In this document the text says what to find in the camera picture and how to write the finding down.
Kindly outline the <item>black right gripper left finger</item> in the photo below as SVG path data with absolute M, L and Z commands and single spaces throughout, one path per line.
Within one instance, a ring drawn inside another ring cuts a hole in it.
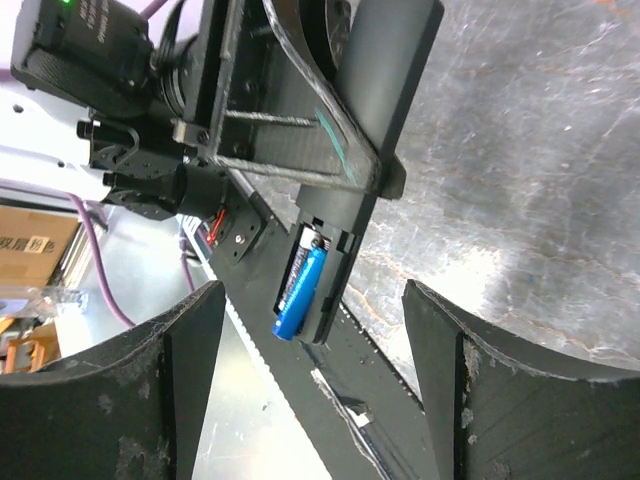
M 225 305 L 210 281 L 89 349 L 2 375 L 2 478 L 191 478 Z

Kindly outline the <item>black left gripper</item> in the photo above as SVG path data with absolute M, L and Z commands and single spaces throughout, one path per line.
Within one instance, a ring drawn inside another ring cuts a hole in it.
M 147 218 L 221 217 L 238 193 L 225 168 L 371 193 L 381 162 L 333 85 L 350 14 L 345 1 L 215 1 L 185 40 L 174 8 L 153 45 L 120 2 L 26 1 L 10 71 L 89 108 L 77 133 L 106 202 Z M 201 155 L 211 143 L 224 168 Z

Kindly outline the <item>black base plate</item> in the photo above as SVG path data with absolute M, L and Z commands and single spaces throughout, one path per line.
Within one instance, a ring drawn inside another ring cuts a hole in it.
M 435 479 L 426 418 L 358 320 L 340 306 L 324 346 L 286 342 L 271 332 L 288 232 L 240 173 L 229 174 L 226 212 L 233 230 L 209 265 L 227 290 L 250 352 L 277 383 L 334 479 Z

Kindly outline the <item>brown cardboard box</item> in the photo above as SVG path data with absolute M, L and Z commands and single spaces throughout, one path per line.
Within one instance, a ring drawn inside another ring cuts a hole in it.
M 78 225 L 76 216 L 2 206 L 1 285 L 46 286 Z

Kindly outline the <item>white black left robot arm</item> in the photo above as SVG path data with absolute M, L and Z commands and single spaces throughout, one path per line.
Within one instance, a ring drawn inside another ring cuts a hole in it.
M 402 195 L 395 154 L 431 40 L 394 35 L 378 1 L 207 1 L 180 38 L 171 10 L 158 41 L 118 1 L 25 1 L 10 76 L 87 110 L 66 133 L 41 106 L 1 120 L 4 147 L 99 172 L 105 200 L 151 219 L 220 217 L 250 198 L 233 171 L 286 178 L 356 215 Z

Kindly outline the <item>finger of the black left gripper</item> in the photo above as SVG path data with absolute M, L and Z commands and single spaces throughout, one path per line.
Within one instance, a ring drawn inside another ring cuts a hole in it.
M 404 194 L 407 173 L 398 156 L 393 153 L 380 153 L 381 179 L 378 197 L 386 200 L 398 200 Z

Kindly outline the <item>black orange battery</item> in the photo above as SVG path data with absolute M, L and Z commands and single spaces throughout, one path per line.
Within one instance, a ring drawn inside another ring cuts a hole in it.
M 276 312 L 280 313 L 294 288 L 294 285 L 301 273 L 311 251 L 316 248 L 326 249 L 327 240 L 313 226 L 304 224 L 301 226 L 299 235 L 294 242 L 293 256 L 288 264 L 285 276 L 284 287 L 282 288 L 278 302 L 276 304 Z

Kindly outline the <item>blue battery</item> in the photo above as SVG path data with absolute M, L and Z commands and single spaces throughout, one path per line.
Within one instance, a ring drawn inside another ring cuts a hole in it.
M 324 248 L 311 249 L 272 327 L 272 333 L 279 339 L 291 341 L 298 333 L 313 301 L 326 258 Z

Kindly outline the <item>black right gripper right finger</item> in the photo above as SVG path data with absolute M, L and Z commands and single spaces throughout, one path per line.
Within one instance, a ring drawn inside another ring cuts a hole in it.
M 411 280 L 430 479 L 635 479 L 639 375 L 493 325 Z

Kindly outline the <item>black remote control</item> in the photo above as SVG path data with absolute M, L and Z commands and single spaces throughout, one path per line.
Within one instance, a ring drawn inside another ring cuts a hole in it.
M 315 116 L 346 185 L 305 183 L 273 334 L 326 341 L 378 198 L 402 195 L 395 149 L 444 16 L 439 1 L 359 4 L 331 92 Z

